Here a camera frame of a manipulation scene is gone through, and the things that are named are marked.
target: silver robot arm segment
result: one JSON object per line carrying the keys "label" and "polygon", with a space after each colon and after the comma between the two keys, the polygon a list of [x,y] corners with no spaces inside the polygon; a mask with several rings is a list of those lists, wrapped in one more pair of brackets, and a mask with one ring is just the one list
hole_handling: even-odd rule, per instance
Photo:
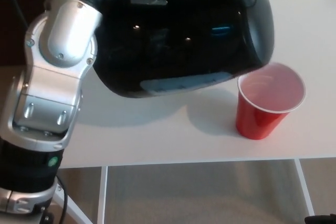
{"label": "silver robot arm segment", "polygon": [[[97,55],[94,32],[102,19],[99,11],[81,0],[46,0],[46,6],[46,12],[36,18],[25,35],[27,67],[13,78],[1,116],[0,149],[6,148],[1,172],[8,172],[0,177],[0,212],[4,213],[30,214],[43,211],[50,203],[62,153],[80,111],[81,82]],[[40,174],[31,184],[50,168],[49,186],[20,190],[18,182],[13,190],[9,186],[12,181],[33,175],[23,172],[20,177],[22,170],[6,171],[9,150],[28,159],[37,154],[42,157],[43,162],[37,165]]]}

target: green indicator light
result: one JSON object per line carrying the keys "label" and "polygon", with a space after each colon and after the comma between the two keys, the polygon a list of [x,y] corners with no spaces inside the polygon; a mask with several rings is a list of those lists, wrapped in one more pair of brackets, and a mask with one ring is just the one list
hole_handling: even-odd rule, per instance
{"label": "green indicator light", "polygon": [[53,157],[51,160],[49,160],[48,166],[52,167],[52,166],[56,165],[57,162],[58,162],[58,157]]}

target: white table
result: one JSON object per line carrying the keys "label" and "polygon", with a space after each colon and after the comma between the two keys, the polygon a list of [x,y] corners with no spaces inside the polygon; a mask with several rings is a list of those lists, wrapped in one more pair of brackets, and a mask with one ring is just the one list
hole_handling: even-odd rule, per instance
{"label": "white table", "polygon": [[[236,132],[236,80],[137,100],[110,92],[94,71],[87,75],[82,111],[62,168],[102,166],[98,223],[103,221],[107,166],[137,164],[295,159],[313,214],[299,159],[336,157],[336,0],[270,1],[276,31],[272,60],[299,72],[307,97],[265,140],[248,140]],[[1,75],[10,71],[2,69]],[[59,203],[61,193],[55,195]],[[74,208],[70,202],[70,211]],[[72,215],[89,223],[79,211]]]}

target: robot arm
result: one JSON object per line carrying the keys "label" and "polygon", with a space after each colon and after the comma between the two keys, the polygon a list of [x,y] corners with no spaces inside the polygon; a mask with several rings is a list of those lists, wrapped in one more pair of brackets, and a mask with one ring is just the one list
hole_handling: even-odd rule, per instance
{"label": "robot arm", "polygon": [[[100,35],[96,40],[104,1],[46,0],[45,13],[26,32],[27,67],[13,78],[0,120],[0,221],[3,214],[12,214],[6,221],[20,223],[19,220],[25,219],[22,216],[40,216],[49,206],[57,187],[57,170],[80,112],[81,82],[95,62],[99,39],[103,46],[107,38],[108,45],[121,48],[119,51],[112,48],[115,52],[112,66],[122,64],[112,71],[117,78],[109,76],[108,64],[102,61],[96,71],[102,70],[103,74],[98,75],[116,93],[116,86],[127,87],[119,93],[125,96],[205,87],[225,81],[227,76],[232,78],[259,68],[272,54],[274,31],[268,0],[234,0],[237,4],[230,7],[232,20],[237,21],[235,26],[243,27],[239,33],[234,32],[234,37],[223,30],[227,26],[218,27],[225,16],[218,14],[221,9],[217,7],[216,15],[213,9],[208,12],[204,8],[195,11],[199,17],[187,13],[193,23],[185,26],[186,19],[183,11],[178,12],[179,5],[173,12],[166,12],[168,0],[129,0],[134,7],[130,10],[136,12],[125,19],[121,15],[120,22],[112,16],[112,30],[116,32],[111,38],[96,33]],[[156,16],[156,10],[165,18]],[[181,25],[171,22],[170,14]],[[216,19],[209,22],[209,17]],[[137,20],[144,24],[141,28],[135,23]],[[223,57],[221,50],[226,48],[222,42],[227,34],[238,50]],[[115,43],[116,38],[122,37],[134,40]],[[133,50],[133,45],[141,45],[141,50]],[[181,58],[183,54],[187,55],[186,59]]]}
{"label": "robot arm", "polygon": [[13,78],[0,121],[1,223],[4,213],[17,223],[51,202],[80,111],[81,82],[97,55],[100,1],[46,0],[26,32],[27,66]]}

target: table leg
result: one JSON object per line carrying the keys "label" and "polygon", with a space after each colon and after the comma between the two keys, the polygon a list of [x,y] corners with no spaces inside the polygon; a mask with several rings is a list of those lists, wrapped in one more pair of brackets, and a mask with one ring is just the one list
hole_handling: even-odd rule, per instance
{"label": "table leg", "polygon": [[[63,207],[64,191],[59,185],[52,199],[58,205]],[[70,215],[78,224],[92,224],[92,221],[83,213],[83,211],[69,196],[68,196],[67,214]]]}
{"label": "table leg", "polygon": [[308,210],[308,214],[309,216],[314,216],[314,209],[313,209],[313,205],[311,203],[311,199],[309,196],[309,192],[308,192],[308,187],[306,184],[306,180],[304,178],[304,174],[303,174],[303,170],[301,167],[301,163],[299,159],[294,159],[295,162],[295,167],[296,170],[298,171],[298,175],[299,175],[299,179],[300,179],[300,183],[301,183],[301,187],[302,187],[302,191],[303,191],[303,195],[304,195],[304,200],[306,201],[306,205],[307,205],[307,210]]}
{"label": "table leg", "polygon": [[97,224],[105,222],[105,205],[106,205],[106,188],[107,188],[108,167],[101,168],[100,189],[99,189],[99,204],[98,204],[98,219]]}

